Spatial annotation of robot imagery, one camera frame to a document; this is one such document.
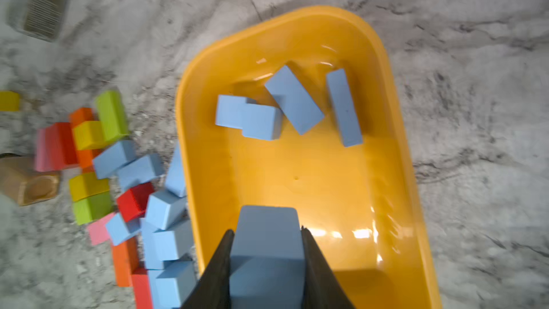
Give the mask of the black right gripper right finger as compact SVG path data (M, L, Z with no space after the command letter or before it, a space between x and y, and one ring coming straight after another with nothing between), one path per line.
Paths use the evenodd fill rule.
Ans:
M302 227L301 234L306 264L302 308L355 308L310 230Z

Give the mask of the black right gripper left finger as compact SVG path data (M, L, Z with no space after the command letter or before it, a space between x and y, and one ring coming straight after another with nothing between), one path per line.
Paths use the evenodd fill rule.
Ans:
M227 230L182 308L231 308L230 250L233 240L234 231Z

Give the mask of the yellow plastic tray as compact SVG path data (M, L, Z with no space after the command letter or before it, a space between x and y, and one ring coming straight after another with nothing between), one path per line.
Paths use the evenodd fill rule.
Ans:
M273 105L265 83L287 65L324 112L278 140L217 126L220 94ZM344 69L363 135L345 147L327 88ZM356 308L440 308L437 276L390 61L359 16L307 7L199 53L175 104L200 272L244 205L293 207Z

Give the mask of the blue block picked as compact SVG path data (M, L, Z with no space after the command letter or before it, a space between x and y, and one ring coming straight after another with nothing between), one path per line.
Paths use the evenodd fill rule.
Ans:
M217 98L215 124L220 127L242 129L242 111L246 104L257 102L248 97L220 94Z
M283 113L277 107L246 104L243 109L242 135L256 140L278 140L282 121Z

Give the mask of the blue long block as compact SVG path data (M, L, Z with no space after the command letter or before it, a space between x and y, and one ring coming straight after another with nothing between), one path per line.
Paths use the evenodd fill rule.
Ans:
M327 74L327 88L343 145L352 147L363 144L363 135L344 69Z
M287 65L275 73L265 87L299 135L309 132L324 119L324 113Z
M152 296L153 309L165 309L165 307L161 303L160 295L159 295L159 292L157 289L157 283L156 283L157 277L163 272L164 270L148 270L147 271L148 280L150 284L150 291Z

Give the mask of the blue long block bottom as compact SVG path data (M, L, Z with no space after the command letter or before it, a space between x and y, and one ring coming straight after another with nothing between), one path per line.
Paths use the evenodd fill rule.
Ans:
M147 271L148 280L150 284L150 291L152 296L153 309L165 309L165 307L161 303L160 295L159 295L159 292L157 289L157 283L156 283L157 277L163 272L164 270L148 270Z

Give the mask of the red block bottom left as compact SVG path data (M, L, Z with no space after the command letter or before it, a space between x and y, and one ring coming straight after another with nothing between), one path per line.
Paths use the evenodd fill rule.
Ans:
M137 268L133 271L132 287L136 309L153 309L150 282L146 269Z

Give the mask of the red block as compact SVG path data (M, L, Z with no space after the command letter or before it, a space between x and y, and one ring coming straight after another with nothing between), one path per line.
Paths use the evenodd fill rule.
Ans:
M137 268L133 271L132 287L136 309L153 309L150 282L146 269Z
M57 122L46 129L47 154L53 170L66 170L79 164L71 124Z

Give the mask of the orange block lower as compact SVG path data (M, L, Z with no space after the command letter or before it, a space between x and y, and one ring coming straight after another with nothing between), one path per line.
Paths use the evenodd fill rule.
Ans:
M116 284L132 287L132 273L139 267L137 239L132 237L119 245L111 245Z

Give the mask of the small red cube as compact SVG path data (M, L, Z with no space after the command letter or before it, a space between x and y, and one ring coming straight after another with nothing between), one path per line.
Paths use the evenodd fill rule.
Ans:
M126 223L145 214L152 193L154 185L147 182L131 187L116 199L119 212Z

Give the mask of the pink long block lower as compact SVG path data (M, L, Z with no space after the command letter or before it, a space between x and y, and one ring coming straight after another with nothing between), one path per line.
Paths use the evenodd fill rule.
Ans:
M110 239L110 235L107 231L106 224L116 215L116 213L110 213L101 219L88 224L87 232L89 234L89 240L91 245L99 245L107 242Z

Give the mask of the pink long block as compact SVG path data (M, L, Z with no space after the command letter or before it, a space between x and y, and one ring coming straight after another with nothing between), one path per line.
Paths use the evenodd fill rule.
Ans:
M40 173L54 171L54 166L49 155L47 143L47 128L40 129L36 139L36 153L34 157L34 169Z
M107 242L110 239L110 235L107 231L106 224L116 215L116 213L110 213L101 219L88 224L87 232L89 234L89 240L91 245L99 245Z

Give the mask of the green small block middle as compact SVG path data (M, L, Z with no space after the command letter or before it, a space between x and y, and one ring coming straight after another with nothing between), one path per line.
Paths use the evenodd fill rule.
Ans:
M113 207L110 191L106 191L74 202L73 212L76 223L84 225L112 213Z

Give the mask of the orange long block upper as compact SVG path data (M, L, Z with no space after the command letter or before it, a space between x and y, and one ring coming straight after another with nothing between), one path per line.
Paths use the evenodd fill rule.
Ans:
M81 107L70 115L74 146L81 169L94 170L93 160L102 152L103 136L101 124L95 120L89 107Z

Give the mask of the yellow small block middle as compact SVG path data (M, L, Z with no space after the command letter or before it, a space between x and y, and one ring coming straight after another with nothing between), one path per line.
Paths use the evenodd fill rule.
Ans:
M73 133L77 150L97 150L108 145L100 121L85 121L77 125Z

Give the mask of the green long block upper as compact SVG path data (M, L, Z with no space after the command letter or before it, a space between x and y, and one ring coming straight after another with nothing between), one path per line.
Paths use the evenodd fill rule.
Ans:
M130 134L121 95L108 90L96 99L97 114L106 142L113 144Z

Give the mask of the red block upper left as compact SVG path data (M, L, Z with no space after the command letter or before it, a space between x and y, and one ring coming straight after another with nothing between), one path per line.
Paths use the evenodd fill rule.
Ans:
M47 154L53 170L66 170L79 164L71 124L57 122L46 129Z

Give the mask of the pink long block upper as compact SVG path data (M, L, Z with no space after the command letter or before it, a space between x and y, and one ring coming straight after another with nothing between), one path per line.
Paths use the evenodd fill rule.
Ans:
M36 139L36 153L34 157L34 169L40 173L54 171L54 166L49 155L47 143L47 128L40 129Z

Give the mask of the amber spice jar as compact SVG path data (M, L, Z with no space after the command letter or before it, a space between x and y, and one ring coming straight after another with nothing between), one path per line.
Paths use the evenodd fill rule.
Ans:
M1 154L1 194L19 206L32 205L57 197L59 184L59 173L36 171L33 157L12 153Z

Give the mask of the yellow cube block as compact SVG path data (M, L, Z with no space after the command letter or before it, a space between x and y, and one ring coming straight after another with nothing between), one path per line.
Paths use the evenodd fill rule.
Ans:
M0 91L0 111L18 112L20 110L20 94L13 91Z

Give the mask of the glass spice jar black lid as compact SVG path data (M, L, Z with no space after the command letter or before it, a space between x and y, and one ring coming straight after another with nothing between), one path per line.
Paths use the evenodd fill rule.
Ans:
M61 30L69 0L10 0L7 24L43 41L54 41Z

